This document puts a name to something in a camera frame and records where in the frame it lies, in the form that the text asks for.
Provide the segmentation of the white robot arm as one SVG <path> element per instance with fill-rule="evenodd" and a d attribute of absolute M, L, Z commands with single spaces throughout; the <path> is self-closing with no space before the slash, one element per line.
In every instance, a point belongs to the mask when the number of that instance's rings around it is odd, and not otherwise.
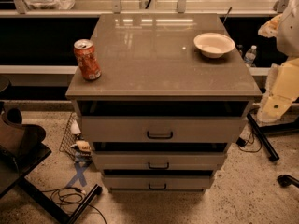
<path fill-rule="evenodd" d="M 299 0 L 291 0 L 282 14 L 262 25 L 258 35 L 276 39 L 283 62 L 272 63 L 265 83 L 257 119 L 280 119 L 299 98 Z"/>

